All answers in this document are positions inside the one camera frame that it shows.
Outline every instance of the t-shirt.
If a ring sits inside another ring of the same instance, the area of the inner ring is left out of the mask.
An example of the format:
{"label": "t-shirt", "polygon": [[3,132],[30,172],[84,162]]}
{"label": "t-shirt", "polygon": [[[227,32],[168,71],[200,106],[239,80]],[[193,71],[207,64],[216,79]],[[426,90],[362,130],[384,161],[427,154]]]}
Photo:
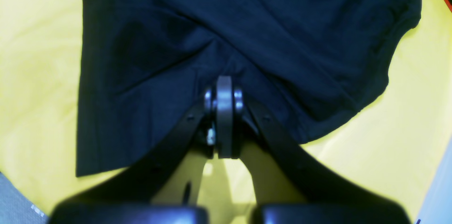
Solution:
{"label": "t-shirt", "polygon": [[218,76],[300,144],[381,95],[421,0],[83,0],[76,175],[151,150]]}

